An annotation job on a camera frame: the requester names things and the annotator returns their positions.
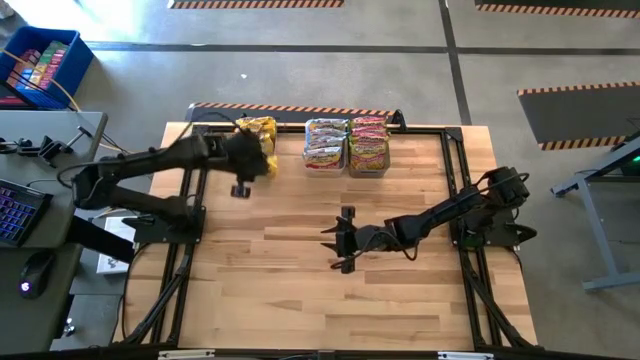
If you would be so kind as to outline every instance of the rgb keyboard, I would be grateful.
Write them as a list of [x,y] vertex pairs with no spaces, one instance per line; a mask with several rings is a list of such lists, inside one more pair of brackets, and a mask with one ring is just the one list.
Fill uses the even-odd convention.
[[52,195],[0,180],[0,241],[21,246],[45,213]]

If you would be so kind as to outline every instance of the gray desk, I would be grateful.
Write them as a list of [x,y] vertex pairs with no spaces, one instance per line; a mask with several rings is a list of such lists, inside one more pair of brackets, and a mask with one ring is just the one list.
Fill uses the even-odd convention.
[[[80,125],[95,135],[73,145],[74,154],[54,159],[58,168],[93,160],[98,140],[106,126],[103,113],[0,111],[0,136],[6,140],[29,138],[39,145],[44,135],[67,142]],[[56,169],[37,158],[0,155],[0,178],[18,184],[36,179],[54,179]],[[64,244],[74,206],[71,192],[56,182],[40,182],[34,188],[53,194],[51,206],[22,248],[0,248],[0,353],[48,351],[66,309],[69,288],[75,276],[82,247]],[[45,292],[35,300],[18,294],[20,271],[36,248],[56,248],[56,264]]]
[[20,270],[35,249],[0,250],[0,354],[48,351],[64,319],[69,288],[82,246],[65,244],[56,250],[49,285],[37,299],[18,294]]
[[[107,124],[104,113],[74,113],[70,111],[0,111],[0,137],[7,141],[27,138],[39,146],[44,135],[64,143],[77,133],[78,125],[90,133],[102,136]],[[68,165],[93,160],[98,141],[83,136],[73,145],[73,154],[60,154],[54,159],[53,169],[38,158],[0,155],[0,178],[25,185],[37,179],[55,179],[59,169]],[[38,227],[22,245],[24,248],[56,248],[65,242],[67,228],[75,208],[71,191],[57,182],[39,182],[33,188],[53,195],[49,210],[38,222]]]

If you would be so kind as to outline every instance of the colorful items in bin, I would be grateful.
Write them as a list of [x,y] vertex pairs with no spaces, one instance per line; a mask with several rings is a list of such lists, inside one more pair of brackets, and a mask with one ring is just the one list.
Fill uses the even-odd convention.
[[313,170],[344,168],[344,149],[349,121],[345,119],[312,119],[305,126],[302,158]]
[[278,158],[276,157],[276,119],[271,116],[265,116],[261,118],[241,118],[236,120],[236,124],[241,129],[249,129],[251,132],[256,133],[260,138],[260,145],[262,152],[267,155],[267,162],[269,163],[268,176],[273,178],[278,172]]
[[[35,49],[28,49],[27,51],[24,52],[24,54],[22,54],[22,56],[20,56],[20,59],[35,66],[38,63],[38,60],[40,59],[40,52]],[[23,63],[16,61],[16,64],[13,67],[13,71],[15,71],[15,73],[11,72],[9,74],[7,83],[16,89],[24,89],[26,87],[25,86],[26,81],[22,79],[20,76],[28,80],[31,77],[31,74],[33,73],[33,69],[29,67],[25,67]]]
[[42,53],[42,56],[36,64],[35,71],[31,75],[29,81],[46,89],[51,83],[51,79],[55,75],[56,71],[58,71],[62,58],[68,49],[68,45],[59,41],[52,41],[47,49]]
[[355,170],[384,170],[389,151],[386,119],[361,117],[351,120],[350,167]]

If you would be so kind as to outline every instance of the computer mouse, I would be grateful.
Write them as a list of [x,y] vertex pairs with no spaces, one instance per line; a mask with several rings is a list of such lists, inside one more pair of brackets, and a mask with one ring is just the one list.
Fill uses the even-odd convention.
[[27,259],[20,273],[20,296],[37,299],[42,295],[47,288],[55,260],[56,254],[51,250],[38,251]]

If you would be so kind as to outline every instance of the white paper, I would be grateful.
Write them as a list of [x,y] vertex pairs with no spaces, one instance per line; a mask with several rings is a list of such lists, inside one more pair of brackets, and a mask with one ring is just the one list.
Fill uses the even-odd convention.
[[[104,229],[113,235],[119,236],[125,240],[131,241],[133,244],[133,236],[136,234],[136,230],[129,225],[122,222],[122,219],[130,218],[132,216],[123,217],[108,217],[104,224]],[[113,259],[110,256],[100,254],[98,258],[97,274],[120,274],[125,273],[129,269],[129,264],[123,263]]]

